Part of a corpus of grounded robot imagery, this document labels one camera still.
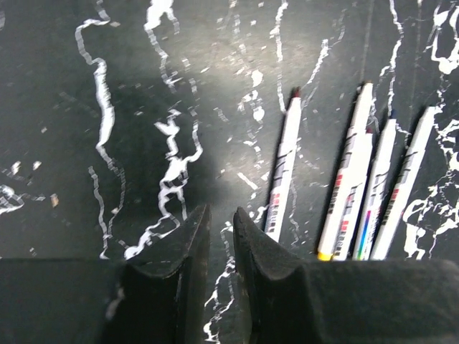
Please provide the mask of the white pen yellow end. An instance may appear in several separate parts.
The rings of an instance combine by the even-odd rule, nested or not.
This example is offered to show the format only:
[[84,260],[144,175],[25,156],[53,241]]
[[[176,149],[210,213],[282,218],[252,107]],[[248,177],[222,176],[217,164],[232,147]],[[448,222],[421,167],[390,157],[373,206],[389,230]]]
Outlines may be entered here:
[[326,219],[318,243],[318,259],[329,261],[333,256],[336,236],[339,232],[341,217],[343,216],[347,197],[354,186],[354,176],[358,155],[362,151],[361,140],[366,132],[366,125],[372,106],[372,92],[374,84],[365,82],[361,86],[351,117],[349,129],[344,141],[343,153],[339,161],[339,169],[326,212]]

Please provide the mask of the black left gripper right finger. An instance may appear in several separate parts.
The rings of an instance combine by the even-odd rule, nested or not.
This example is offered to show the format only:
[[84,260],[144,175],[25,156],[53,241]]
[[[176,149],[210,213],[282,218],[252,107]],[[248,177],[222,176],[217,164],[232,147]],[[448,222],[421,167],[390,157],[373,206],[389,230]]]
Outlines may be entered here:
[[233,244],[243,343],[322,343],[304,262],[258,229],[239,207]]

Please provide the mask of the white pen blue tip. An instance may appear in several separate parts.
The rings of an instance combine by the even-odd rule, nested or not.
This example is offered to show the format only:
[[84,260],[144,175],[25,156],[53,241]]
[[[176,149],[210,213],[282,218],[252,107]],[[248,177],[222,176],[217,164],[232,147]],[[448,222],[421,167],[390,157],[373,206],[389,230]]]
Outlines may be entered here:
[[396,116],[392,110],[379,136],[377,150],[372,161],[372,169],[366,185],[365,199],[354,243],[353,260],[369,259],[389,175],[396,137],[396,124]]

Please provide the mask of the white pen magenta end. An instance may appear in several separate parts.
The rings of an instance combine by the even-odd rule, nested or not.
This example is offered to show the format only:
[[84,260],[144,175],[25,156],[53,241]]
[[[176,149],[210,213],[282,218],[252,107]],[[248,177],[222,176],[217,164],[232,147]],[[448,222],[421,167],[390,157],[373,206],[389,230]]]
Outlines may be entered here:
[[341,218],[340,232],[337,236],[333,260],[344,261],[348,257],[351,241],[360,217],[364,191],[366,188],[369,163],[373,151],[373,133],[367,131],[358,142],[356,165],[351,172],[351,190]]

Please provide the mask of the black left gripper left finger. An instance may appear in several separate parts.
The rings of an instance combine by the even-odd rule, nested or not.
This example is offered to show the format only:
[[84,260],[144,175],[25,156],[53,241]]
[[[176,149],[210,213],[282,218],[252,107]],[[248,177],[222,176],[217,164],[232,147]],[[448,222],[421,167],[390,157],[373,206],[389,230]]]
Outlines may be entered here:
[[103,343],[200,343],[211,209],[189,218],[120,267],[105,312]]

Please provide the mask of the white pen red tip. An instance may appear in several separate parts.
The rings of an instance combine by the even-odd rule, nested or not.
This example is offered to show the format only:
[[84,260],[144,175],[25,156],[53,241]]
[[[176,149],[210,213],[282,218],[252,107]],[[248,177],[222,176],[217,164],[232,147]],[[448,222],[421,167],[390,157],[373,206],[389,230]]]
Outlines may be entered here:
[[275,242],[279,242],[283,225],[283,217],[285,215],[288,192],[292,180],[300,123],[301,89],[295,87],[292,91],[289,107],[285,113],[283,131],[275,158],[269,207],[264,228],[264,232]]

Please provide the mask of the white pen green end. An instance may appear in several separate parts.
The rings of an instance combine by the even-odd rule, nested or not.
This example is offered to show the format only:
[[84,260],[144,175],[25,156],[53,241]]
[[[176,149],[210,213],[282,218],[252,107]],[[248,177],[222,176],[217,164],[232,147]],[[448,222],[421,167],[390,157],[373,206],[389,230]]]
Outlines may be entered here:
[[386,211],[382,217],[377,237],[374,240],[370,260],[384,260],[387,257],[398,223],[402,218],[425,156],[427,143],[438,110],[438,107],[427,107],[417,123],[397,177],[397,182],[394,185]]

